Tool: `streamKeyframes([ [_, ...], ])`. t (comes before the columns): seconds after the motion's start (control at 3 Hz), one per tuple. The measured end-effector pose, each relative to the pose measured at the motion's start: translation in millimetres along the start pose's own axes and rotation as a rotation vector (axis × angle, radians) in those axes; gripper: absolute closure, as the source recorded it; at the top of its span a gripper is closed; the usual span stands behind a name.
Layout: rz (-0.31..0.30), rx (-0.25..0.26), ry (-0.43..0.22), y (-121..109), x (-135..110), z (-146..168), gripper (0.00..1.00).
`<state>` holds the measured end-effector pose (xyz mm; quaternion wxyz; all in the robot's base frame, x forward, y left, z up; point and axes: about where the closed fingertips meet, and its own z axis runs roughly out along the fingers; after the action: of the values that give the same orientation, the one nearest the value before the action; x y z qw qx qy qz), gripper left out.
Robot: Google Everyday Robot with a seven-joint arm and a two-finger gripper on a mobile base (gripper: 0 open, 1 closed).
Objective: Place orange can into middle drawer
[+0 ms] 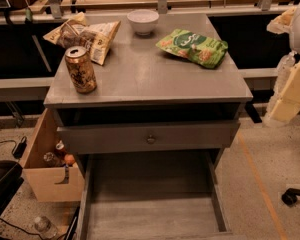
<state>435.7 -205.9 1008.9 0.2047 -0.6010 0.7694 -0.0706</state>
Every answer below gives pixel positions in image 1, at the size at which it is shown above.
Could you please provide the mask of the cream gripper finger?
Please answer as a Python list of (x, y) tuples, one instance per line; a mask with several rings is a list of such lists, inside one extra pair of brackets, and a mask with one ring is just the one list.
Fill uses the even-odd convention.
[(289, 122), (300, 112), (300, 62), (292, 69), (283, 90), (279, 94), (270, 118)]

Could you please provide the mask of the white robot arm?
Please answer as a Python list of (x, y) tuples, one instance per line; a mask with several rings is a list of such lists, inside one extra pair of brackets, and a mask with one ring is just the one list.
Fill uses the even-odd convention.
[(278, 127), (300, 112), (300, 3), (272, 20), (267, 30), (289, 35), (290, 52), (277, 65), (274, 94), (264, 117), (267, 126)]

